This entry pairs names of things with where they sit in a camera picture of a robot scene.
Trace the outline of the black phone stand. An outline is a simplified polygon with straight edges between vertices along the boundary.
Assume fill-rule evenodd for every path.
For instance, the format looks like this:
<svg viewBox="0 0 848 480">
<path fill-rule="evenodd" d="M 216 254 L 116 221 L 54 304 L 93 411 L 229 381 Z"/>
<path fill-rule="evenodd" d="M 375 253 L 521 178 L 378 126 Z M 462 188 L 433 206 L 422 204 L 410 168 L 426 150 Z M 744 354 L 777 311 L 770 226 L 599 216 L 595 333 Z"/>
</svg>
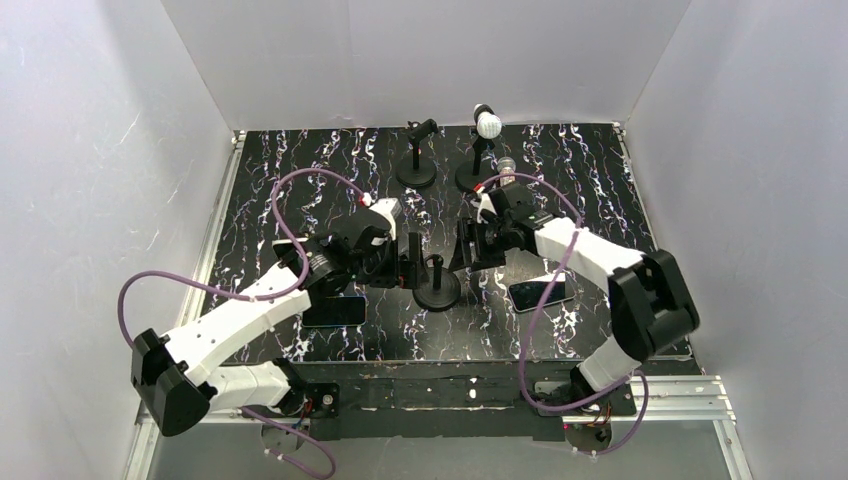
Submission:
<svg viewBox="0 0 848 480">
<path fill-rule="evenodd" d="M 412 290 L 415 303 L 429 312 L 451 309 L 461 296 L 462 286 L 458 277 L 444 267 L 444 259 L 439 254 L 429 255 L 424 266 L 428 280 Z"/>
</svg>

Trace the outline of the black phone blue edge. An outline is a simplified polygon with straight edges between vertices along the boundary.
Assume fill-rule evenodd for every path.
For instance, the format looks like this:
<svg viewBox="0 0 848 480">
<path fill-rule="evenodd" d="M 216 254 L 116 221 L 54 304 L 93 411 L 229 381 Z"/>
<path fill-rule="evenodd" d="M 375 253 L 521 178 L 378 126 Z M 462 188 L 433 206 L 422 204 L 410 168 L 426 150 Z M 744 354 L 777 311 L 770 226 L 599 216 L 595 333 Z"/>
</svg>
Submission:
<svg viewBox="0 0 848 480">
<path fill-rule="evenodd" d="M 366 322 L 367 301 L 362 296 L 325 298 L 302 314 L 305 328 L 357 327 Z"/>
</svg>

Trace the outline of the black phone silver edge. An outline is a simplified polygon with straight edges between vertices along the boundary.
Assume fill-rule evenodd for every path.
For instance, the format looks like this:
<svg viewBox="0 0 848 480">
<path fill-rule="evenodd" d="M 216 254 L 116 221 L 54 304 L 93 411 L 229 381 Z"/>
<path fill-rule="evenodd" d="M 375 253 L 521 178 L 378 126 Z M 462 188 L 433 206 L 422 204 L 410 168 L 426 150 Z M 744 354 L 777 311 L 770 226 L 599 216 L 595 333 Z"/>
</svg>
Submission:
<svg viewBox="0 0 848 480">
<path fill-rule="evenodd" d="M 516 313 L 534 310 L 544 294 L 545 289 L 553 281 L 553 275 L 539 276 L 533 279 L 517 282 L 507 287 L 507 294 Z M 544 306 L 551 306 L 571 301 L 576 296 L 575 287 L 567 277 L 558 277 L 551 292 L 546 297 Z"/>
</svg>

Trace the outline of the black phone pink edge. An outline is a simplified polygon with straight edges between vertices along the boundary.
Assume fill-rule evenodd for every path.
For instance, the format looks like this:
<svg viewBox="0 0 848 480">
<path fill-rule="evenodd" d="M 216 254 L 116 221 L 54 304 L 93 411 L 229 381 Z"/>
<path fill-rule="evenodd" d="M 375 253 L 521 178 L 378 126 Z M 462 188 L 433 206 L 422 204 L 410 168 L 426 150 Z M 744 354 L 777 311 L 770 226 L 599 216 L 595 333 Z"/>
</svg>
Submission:
<svg viewBox="0 0 848 480">
<path fill-rule="evenodd" d="M 285 258 L 309 258 L 309 251 L 304 246 L 307 237 L 295 237 L 273 240 L 271 243 L 274 254 L 278 260 Z"/>
</svg>

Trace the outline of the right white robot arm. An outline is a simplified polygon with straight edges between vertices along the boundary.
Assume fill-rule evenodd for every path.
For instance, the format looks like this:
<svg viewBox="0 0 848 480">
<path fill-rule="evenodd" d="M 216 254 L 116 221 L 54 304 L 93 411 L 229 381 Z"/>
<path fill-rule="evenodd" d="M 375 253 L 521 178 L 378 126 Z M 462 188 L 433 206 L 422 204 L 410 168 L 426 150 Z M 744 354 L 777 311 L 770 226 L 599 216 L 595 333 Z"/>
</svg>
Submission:
<svg viewBox="0 0 848 480">
<path fill-rule="evenodd" d="M 500 267 L 512 249 L 556 261 L 607 296 L 611 335 L 570 373 L 572 401 L 608 392 L 646 360 L 700 325 L 700 317 L 675 257 L 642 252 L 597 236 L 563 215 L 537 207 L 517 182 L 474 190 L 477 213 L 457 224 L 450 268 Z"/>
</svg>

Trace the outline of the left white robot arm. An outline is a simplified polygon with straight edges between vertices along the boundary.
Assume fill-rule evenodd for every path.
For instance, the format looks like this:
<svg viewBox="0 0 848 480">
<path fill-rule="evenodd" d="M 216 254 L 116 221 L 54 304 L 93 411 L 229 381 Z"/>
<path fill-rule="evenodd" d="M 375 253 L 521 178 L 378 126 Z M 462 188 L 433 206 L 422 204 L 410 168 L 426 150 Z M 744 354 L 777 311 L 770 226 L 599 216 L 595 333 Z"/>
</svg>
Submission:
<svg viewBox="0 0 848 480">
<path fill-rule="evenodd" d="M 278 262 L 236 298 L 162 335 L 148 329 L 136 336 L 131 383 L 160 432 L 179 435 L 211 412 L 245 406 L 292 413 L 309 403 L 333 416 L 335 407 L 321 404 L 323 396 L 336 396 L 332 384 L 305 380 L 290 361 L 225 362 L 250 341 L 352 283 L 409 290 L 423 285 L 428 273 L 421 234 L 409 233 L 407 244 L 400 250 L 379 226 L 367 228 L 358 246 L 338 233 L 299 246 L 277 243 Z"/>
</svg>

